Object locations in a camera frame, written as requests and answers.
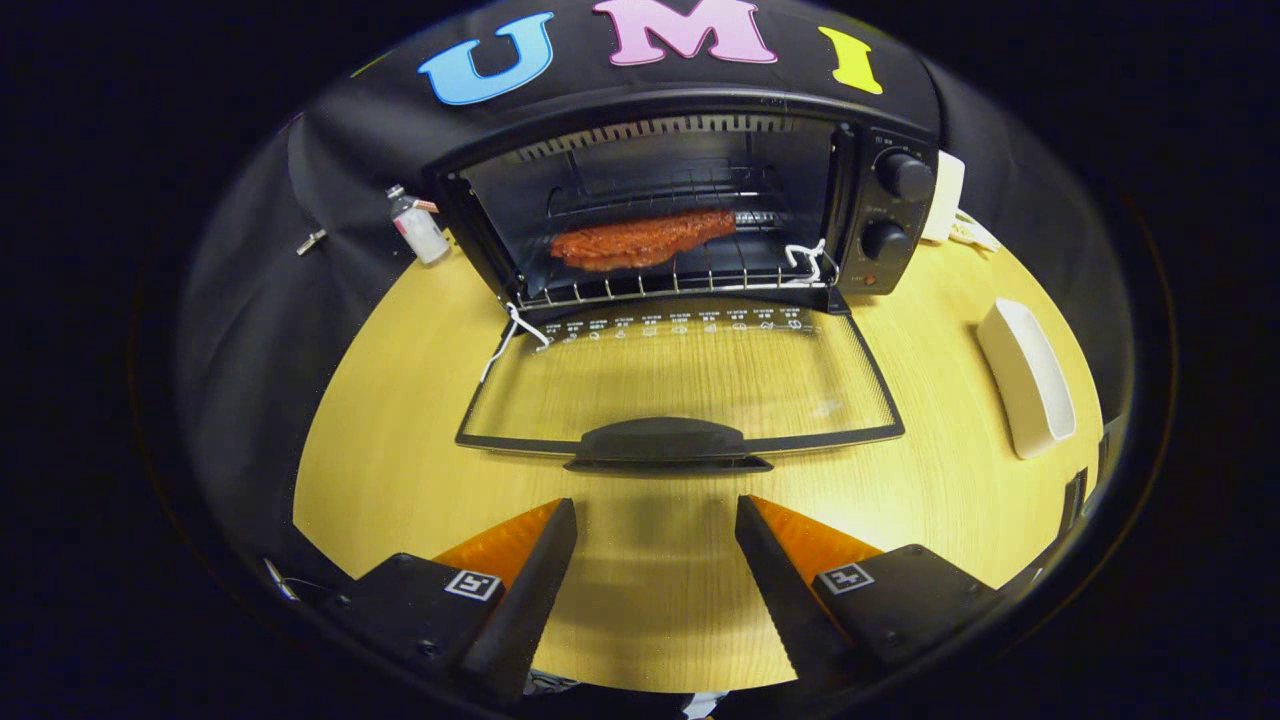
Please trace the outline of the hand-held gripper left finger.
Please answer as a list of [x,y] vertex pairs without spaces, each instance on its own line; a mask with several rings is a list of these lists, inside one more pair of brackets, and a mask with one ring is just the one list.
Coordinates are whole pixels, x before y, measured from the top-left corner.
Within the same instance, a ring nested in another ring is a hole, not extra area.
[[433,559],[393,553],[330,594],[330,619],[430,685],[518,701],[579,537],[571,498],[521,512]]

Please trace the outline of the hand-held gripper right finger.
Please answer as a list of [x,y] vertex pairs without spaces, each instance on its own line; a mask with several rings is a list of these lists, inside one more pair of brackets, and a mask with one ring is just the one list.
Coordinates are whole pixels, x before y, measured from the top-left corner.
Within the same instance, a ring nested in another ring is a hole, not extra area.
[[797,679],[881,679],[996,609],[1001,593],[923,544],[878,550],[755,495],[735,538]]

